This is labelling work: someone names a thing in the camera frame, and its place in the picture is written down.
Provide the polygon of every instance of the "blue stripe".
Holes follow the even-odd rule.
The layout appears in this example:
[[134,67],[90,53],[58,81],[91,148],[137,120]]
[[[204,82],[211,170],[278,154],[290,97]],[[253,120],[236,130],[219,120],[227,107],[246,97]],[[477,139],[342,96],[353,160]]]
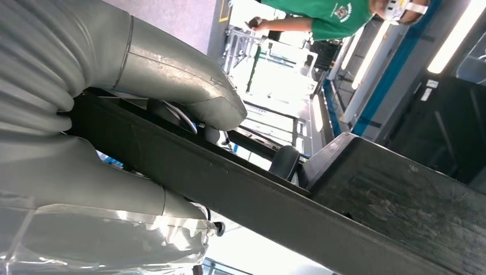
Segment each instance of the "blue stripe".
[[332,102],[331,81],[325,80],[322,88],[324,90],[324,98],[326,98],[327,102],[327,112],[329,113],[329,119],[331,120],[332,131],[334,133],[334,136],[337,137],[342,133],[342,131],[341,127],[339,126],[339,119],[336,115],[336,110],[334,109],[334,105]]
[[385,70],[381,81],[361,113],[358,122],[356,122],[356,125],[352,130],[355,135],[363,135],[370,121],[373,120],[373,116],[376,114],[379,106],[383,102],[383,99],[385,99],[385,96],[393,85],[393,82],[402,70],[403,64],[405,64],[411,52],[414,50],[415,46],[417,46],[418,41],[424,33],[425,27],[434,17],[441,2],[442,0],[432,0],[429,10],[423,19],[420,20],[418,24],[410,27],[409,31],[405,35],[405,38],[403,39],[403,42],[398,47],[395,56],[392,58],[390,65],[388,65],[387,69]]

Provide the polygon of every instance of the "plastic wrap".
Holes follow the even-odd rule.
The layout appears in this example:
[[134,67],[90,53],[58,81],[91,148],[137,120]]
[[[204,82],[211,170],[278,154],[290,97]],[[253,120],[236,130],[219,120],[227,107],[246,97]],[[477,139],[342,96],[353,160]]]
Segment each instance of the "plastic wrap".
[[214,224],[73,205],[33,209],[0,191],[0,272],[173,274],[203,261]]

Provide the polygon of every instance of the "black metal beam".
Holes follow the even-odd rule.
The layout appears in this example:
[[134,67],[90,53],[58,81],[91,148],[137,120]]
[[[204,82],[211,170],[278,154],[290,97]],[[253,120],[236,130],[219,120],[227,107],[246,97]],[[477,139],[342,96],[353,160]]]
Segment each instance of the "black metal beam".
[[173,125],[90,95],[69,115],[71,133],[100,151],[342,275],[455,274]]

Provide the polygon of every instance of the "fluorescent ceiling light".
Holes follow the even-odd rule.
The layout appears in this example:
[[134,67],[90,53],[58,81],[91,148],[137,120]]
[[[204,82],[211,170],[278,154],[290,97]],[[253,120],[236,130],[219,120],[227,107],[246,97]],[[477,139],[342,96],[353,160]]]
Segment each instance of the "fluorescent ceiling light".
[[361,35],[363,35],[364,30],[365,27],[361,27],[361,29],[359,29],[358,32],[354,35],[354,38],[352,39],[352,43],[348,49],[348,52],[346,53],[343,63],[341,64],[341,69],[346,70],[346,68],[348,67],[349,61],[351,60],[351,57],[354,54],[354,51],[356,50],[356,46],[358,46],[358,42],[361,39]]
[[366,72],[368,71],[368,68],[370,67],[370,64],[373,61],[373,58],[375,57],[375,54],[377,53],[378,48],[380,47],[381,42],[383,41],[383,37],[385,36],[389,27],[390,27],[389,21],[385,21],[383,25],[381,25],[380,30],[378,31],[378,34],[375,37],[375,40],[371,44],[370,49],[368,50],[368,53],[366,54],[366,57],[364,58],[363,63],[361,64],[361,67],[359,68],[358,73],[354,78],[354,82],[352,83],[353,89],[356,90],[361,84],[361,81],[363,80]]
[[319,103],[318,96],[314,96],[312,98],[312,109],[314,111],[314,126],[316,127],[316,130],[320,132],[324,127],[324,123],[322,122],[322,112],[320,110],[320,103]]
[[441,73],[444,70],[485,8],[485,0],[471,0],[463,16],[461,16],[449,37],[432,60],[432,63],[430,63],[428,67],[429,72]]

